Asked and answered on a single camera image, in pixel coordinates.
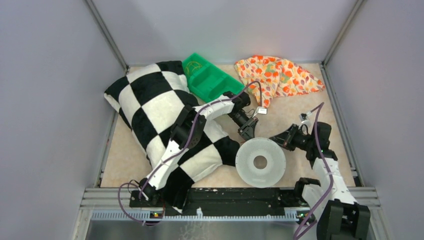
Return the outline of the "grey filament spool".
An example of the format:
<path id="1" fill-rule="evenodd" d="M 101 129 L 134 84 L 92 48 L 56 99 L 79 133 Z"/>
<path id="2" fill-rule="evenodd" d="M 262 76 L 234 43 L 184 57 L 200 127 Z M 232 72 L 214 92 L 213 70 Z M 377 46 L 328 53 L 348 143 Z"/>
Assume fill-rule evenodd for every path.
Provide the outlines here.
<path id="1" fill-rule="evenodd" d="M 269 188 L 278 183 L 286 171 L 286 156 L 274 141 L 256 137 L 241 145 L 235 157 L 238 175 L 255 188 Z"/>

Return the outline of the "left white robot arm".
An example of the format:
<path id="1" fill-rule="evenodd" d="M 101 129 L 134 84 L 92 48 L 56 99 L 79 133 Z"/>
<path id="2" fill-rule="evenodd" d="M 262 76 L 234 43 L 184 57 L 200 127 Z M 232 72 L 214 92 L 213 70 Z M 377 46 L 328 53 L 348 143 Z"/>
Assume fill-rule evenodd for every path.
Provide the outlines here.
<path id="1" fill-rule="evenodd" d="M 186 105 L 171 126 L 170 139 L 160 161 L 146 178 L 140 181 L 138 199 L 149 207 L 160 202 L 159 190 L 164 188 L 183 155 L 200 142 L 208 122 L 228 115 L 239 126 L 237 132 L 244 140 L 254 138 L 259 120 L 255 115 L 249 117 L 244 111 L 244 107 L 250 103 L 246 92 L 233 94 L 227 91 L 203 105 Z"/>

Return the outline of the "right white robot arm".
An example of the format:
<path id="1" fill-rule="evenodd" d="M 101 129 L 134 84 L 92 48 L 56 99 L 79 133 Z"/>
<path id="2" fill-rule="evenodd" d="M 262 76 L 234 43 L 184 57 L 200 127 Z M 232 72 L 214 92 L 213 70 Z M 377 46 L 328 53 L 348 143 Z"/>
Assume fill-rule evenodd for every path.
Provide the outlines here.
<path id="1" fill-rule="evenodd" d="M 285 150 L 305 151 L 317 179 L 301 177 L 295 184 L 293 200 L 299 206 L 309 205 L 309 213 L 299 226 L 311 217 L 318 240 L 365 240 L 369 232 L 371 212 L 349 191 L 339 170 L 336 153 L 329 149 L 332 127 L 316 122 L 311 133 L 304 133 L 296 124 L 271 136 L 270 140 Z"/>

